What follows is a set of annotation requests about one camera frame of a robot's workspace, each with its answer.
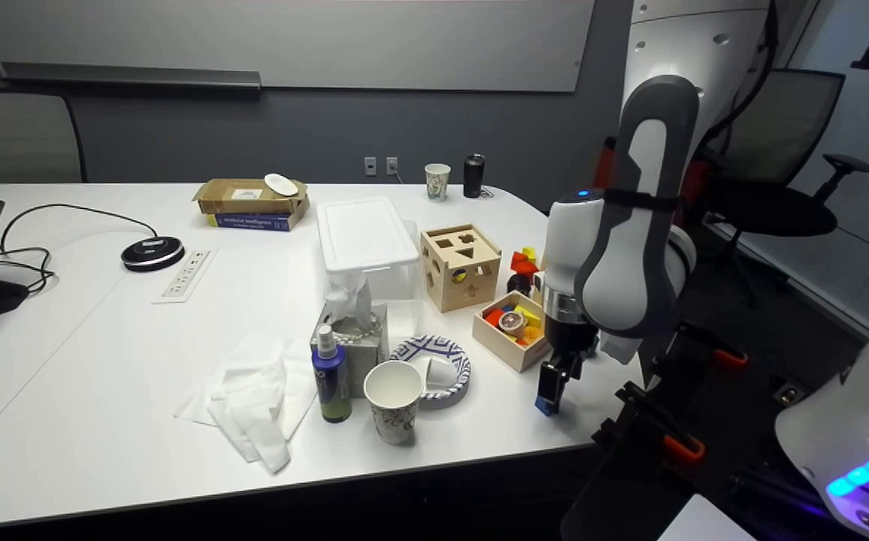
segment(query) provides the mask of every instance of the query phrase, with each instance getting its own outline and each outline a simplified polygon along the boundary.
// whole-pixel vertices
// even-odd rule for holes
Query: toy
[[[518,373],[531,371],[551,352],[544,336],[544,311],[521,292],[481,311],[473,320],[473,336]]]
[[[543,281],[537,277],[543,268],[537,263],[533,248],[524,248],[521,254],[514,254],[511,271],[514,271],[514,277],[507,283],[507,292],[521,292],[531,298],[533,289],[543,289]]]
[[[475,226],[424,231],[428,292],[441,312],[483,304],[498,295],[501,248]]]

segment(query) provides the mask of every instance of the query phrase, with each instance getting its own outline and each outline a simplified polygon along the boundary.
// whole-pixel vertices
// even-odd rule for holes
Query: clear plastic bottle
[[[348,364],[330,325],[316,329],[314,371],[322,418],[342,425],[352,415]]]

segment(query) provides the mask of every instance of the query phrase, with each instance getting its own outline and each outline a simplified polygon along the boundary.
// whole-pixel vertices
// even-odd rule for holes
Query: power cord
[[[24,216],[29,216],[29,214],[40,214],[40,211],[54,211],[54,207],[125,219],[125,224],[143,226],[143,228],[148,228],[153,238],[159,238],[159,231],[157,231],[153,226],[148,226],[148,224],[143,224],[143,219],[136,219],[136,216],[128,216],[128,214],[115,214],[115,211],[103,211],[103,207],[88,207],[88,205],[66,205],[66,203],[33,205],[33,207],[14,214],[14,216],[7,224],[4,236],[0,236],[0,266],[4,266],[4,268],[24,268],[24,271],[40,273],[40,281],[28,285],[33,295],[43,292],[43,289],[48,285],[48,281],[58,281],[58,273],[48,268],[50,254],[48,254],[48,248],[18,248],[18,251],[8,251],[7,241],[8,241],[8,231],[11,231],[11,226],[14,226],[18,219],[24,219]],[[11,256],[21,256],[21,254],[40,254],[43,259],[40,259],[40,266],[11,263]]]

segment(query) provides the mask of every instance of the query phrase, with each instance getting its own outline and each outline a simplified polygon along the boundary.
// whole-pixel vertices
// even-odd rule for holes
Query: small cup
[[[450,166],[428,162],[424,175],[428,175],[428,199],[444,199],[448,196],[448,185],[450,185]]]
[[[415,403],[424,397],[424,376],[407,362],[377,364],[364,378],[364,397],[372,408],[377,433],[388,444],[415,442]]]

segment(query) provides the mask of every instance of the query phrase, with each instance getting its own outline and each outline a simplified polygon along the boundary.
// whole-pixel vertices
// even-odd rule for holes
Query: black chair
[[[832,166],[829,182],[818,192],[792,190],[805,159],[814,155],[828,122],[832,117],[846,77],[773,70],[755,103],[732,124],[719,148],[707,148],[717,175],[707,192],[709,224],[733,228],[722,266],[733,263],[745,285],[749,304],[758,304],[755,289],[737,256],[740,236],[813,238],[836,228],[836,214],[828,199],[842,179],[869,171],[863,159],[846,155],[824,155]],[[766,277],[786,283],[789,277],[762,266]]]

